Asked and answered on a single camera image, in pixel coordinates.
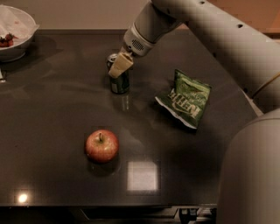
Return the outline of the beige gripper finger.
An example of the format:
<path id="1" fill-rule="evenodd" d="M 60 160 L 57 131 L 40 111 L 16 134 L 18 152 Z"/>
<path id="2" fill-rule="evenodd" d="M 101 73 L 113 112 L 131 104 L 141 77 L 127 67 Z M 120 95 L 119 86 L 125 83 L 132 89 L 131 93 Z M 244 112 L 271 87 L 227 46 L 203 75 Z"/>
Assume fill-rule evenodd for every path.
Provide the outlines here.
<path id="1" fill-rule="evenodd" d="M 112 78 L 117 78 L 124 72 L 126 72 L 129 68 L 131 68 L 134 64 L 134 60 L 130 53 L 120 52 L 117 54 L 117 57 L 109 69 L 108 74 Z"/>

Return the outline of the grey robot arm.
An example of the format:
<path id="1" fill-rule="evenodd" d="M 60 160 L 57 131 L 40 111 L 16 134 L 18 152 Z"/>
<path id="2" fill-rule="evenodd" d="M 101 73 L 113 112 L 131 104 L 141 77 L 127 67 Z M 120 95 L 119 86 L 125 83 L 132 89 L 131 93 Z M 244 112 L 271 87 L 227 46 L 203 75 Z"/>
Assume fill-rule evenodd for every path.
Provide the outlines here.
<path id="1" fill-rule="evenodd" d="M 207 0 L 150 0 L 126 31 L 110 76 L 128 70 L 184 24 L 234 77 L 262 115 L 223 158 L 217 224 L 280 224 L 280 45 Z"/>

